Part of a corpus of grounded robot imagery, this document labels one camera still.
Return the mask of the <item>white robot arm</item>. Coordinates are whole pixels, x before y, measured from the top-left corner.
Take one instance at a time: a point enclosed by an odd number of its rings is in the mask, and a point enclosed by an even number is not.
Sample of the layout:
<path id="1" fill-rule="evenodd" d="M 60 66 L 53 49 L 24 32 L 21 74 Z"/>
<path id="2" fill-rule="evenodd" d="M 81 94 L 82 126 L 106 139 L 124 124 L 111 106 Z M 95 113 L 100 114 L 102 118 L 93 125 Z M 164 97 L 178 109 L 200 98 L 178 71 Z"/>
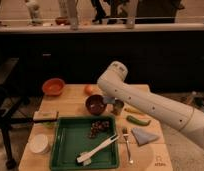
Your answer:
<path id="1" fill-rule="evenodd" d="M 202 111 L 134 88 L 124 82 L 127 74 L 128 69 L 123 63 L 113 61 L 98 78 L 97 85 L 108 96 L 118 98 L 160 122 L 164 122 L 204 149 L 204 113 Z"/>

